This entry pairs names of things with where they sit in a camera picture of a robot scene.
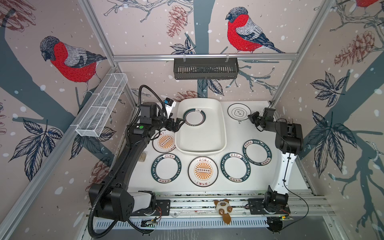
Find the small white green-rimmed plate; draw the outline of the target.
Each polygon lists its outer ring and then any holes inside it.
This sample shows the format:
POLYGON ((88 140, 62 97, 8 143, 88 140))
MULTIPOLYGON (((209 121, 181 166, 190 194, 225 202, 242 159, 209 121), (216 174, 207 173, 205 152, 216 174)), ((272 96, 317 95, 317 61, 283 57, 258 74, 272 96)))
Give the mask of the small white green-rimmed plate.
POLYGON ((232 104, 227 109, 228 115, 236 121, 248 120, 248 115, 251 114, 251 110, 248 106, 240 103, 232 104))

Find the green red ringed plate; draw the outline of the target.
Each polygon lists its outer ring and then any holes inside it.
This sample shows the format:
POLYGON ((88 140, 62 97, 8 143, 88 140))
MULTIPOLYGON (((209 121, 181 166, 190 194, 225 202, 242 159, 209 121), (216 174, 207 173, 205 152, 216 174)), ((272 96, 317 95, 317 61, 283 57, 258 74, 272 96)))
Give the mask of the green red ringed plate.
POLYGON ((202 125, 206 121, 207 116, 202 109, 194 108, 185 111, 183 119, 185 120, 188 126, 197 127, 202 125))

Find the green hao shi plate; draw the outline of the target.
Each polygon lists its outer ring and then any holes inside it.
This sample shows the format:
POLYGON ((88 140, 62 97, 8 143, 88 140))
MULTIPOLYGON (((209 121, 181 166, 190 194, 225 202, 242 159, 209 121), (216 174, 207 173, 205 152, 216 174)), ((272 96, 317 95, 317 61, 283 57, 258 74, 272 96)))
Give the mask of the green hao shi plate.
POLYGON ((244 143, 244 157, 253 165, 265 166, 272 160, 272 151, 269 146, 260 140, 249 140, 244 143))
POLYGON ((152 178, 160 184, 168 184, 178 178, 182 171, 182 162, 174 154, 158 156, 151 166, 152 178))
POLYGON ((251 165, 246 158, 238 153, 225 154, 220 162, 222 174, 234 183, 242 183, 251 175, 251 165))

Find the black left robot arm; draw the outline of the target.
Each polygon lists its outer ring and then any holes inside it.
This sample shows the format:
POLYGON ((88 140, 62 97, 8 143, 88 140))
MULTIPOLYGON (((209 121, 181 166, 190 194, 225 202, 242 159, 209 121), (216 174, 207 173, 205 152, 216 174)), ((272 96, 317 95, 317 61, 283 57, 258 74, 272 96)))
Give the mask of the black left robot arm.
POLYGON ((115 165, 100 184, 92 184, 89 189, 92 204, 89 225, 93 224, 94 217, 126 222, 135 212, 151 214, 156 210, 153 192, 129 193, 127 187, 155 132, 166 129, 175 133, 184 124, 183 119, 172 119, 175 106, 176 102, 169 98, 161 106, 151 102, 141 104, 139 114, 127 128, 126 145, 115 165))

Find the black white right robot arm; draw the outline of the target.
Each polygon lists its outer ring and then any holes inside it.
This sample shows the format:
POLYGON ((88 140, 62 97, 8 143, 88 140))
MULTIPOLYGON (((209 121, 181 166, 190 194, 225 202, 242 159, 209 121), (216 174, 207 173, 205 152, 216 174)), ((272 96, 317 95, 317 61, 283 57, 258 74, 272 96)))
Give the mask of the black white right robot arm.
POLYGON ((274 114, 274 109, 265 108, 262 115, 259 112, 248 115, 248 119, 256 128, 262 128, 260 132, 276 134, 275 147, 281 153, 274 182, 268 186, 263 201, 264 210, 269 214, 286 210, 290 192, 288 183, 293 163, 304 147, 302 126, 284 119, 274 120, 274 114))

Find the white plastic bin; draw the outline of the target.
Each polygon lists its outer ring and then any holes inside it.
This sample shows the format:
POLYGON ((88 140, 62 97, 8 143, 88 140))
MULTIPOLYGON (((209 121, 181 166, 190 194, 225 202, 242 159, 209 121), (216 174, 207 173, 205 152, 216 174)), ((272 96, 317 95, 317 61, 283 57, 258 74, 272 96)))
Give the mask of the white plastic bin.
POLYGON ((227 146, 227 133, 222 105, 215 99, 193 98, 178 104, 177 117, 183 119, 188 109, 202 109, 206 121, 197 127, 186 124, 176 133, 176 148, 189 155, 208 156, 222 152, 227 146))

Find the orange sunburst plate left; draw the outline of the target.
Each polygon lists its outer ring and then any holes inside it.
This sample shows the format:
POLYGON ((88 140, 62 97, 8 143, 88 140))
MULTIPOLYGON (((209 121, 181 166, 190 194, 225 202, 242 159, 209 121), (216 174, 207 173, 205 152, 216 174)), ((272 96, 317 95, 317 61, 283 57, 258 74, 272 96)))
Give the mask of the orange sunburst plate left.
POLYGON ((155 151, 162 154, 173 151, 176 148, 175 133, 168 130, 161 131, 160 136, 153 140, 152 145, 155 151))

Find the orange sunburst plate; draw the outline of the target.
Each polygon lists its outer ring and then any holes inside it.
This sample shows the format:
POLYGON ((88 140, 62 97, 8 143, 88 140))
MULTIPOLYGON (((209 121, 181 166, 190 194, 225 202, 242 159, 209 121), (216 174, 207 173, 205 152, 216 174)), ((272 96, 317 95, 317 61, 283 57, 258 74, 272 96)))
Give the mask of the orange sunburst plate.
POLYGON ((155 151, 162 154, 173 151, 176 148, 175 133, 168 130, 161 131, 160 136, 153 140, 152 145, 155 151))
POLYGON ((206 188, 213 185, 218 179, 219 168, 214 160, 208 157, 193 159, 188 167, 190 181, 198 187, 206 188))

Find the orange sunburst plate centre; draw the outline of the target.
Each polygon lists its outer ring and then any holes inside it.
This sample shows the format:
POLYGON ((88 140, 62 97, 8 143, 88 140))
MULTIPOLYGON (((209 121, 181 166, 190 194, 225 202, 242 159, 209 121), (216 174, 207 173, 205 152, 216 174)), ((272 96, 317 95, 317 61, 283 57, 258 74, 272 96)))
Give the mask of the orange sunburst plate centre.
POLYGON ((218 179, 219 168, 214 160, 208 157, 193 159, 188 167, 190 181, 198 187, 206 188, 213 185, 218 179))

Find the brown plush toy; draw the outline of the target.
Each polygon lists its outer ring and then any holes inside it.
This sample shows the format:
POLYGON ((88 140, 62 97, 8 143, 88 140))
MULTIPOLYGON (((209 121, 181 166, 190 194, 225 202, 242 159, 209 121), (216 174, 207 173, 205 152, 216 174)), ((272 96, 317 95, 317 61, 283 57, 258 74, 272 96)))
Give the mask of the brown plush toy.
POLYGON ((230 205, 230 200, 214 200, 216 212, 222 216, 225 224, 229 225, 232 221, 230 213, 233 211, 232 206, 230 205))

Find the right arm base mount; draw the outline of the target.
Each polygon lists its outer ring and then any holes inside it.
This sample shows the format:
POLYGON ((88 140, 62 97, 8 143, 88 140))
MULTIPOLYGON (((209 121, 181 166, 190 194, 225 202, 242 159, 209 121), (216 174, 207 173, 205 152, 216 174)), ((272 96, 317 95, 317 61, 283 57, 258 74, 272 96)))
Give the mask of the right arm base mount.
POLYGON ((248 209, 252 215, 265 215, 265 214, 286 214, 291 213, 288 206, 289 195, 287 193, 280 194, 272 190, 268 186, 268 190, 264 194, 264 198, 251 198, 248 199, 248 209))

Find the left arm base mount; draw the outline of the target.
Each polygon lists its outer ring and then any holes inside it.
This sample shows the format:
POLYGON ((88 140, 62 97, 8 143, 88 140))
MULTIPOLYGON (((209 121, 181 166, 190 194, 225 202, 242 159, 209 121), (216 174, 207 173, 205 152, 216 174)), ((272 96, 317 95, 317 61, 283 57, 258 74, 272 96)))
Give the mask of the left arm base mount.
POLYGON ((134 198, 132 216, 168 216, 170 214, 171 201, 157 199, 156 193, 151 191, 139 191, 131 193, 134 198))

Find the aluminium rail base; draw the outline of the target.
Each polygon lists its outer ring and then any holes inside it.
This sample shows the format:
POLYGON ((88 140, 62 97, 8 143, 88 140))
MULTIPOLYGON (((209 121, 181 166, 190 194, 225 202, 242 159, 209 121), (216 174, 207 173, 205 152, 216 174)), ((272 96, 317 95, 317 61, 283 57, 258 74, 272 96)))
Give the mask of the aluminium rail base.
POLYGON ((170 195, 160 194, 157 199, 170 200, 168 216, 130 216, 130 221, 141 230, 179 230, 179 229, 218 229, 218 228, 269 228, 277 232, 285 225, 299 221, 303 223, 309 217, 323 217, 329 221, 336 214, 324 197, 304 194, 302 197, 290 196, 286 214, 252 215, 248 209, 248 199, 261 198, 261 194, 225 194, 225 195, 170 195), (233 211, 231 223, 225 224, 215 209, 214 200, 230 200, 233 211))

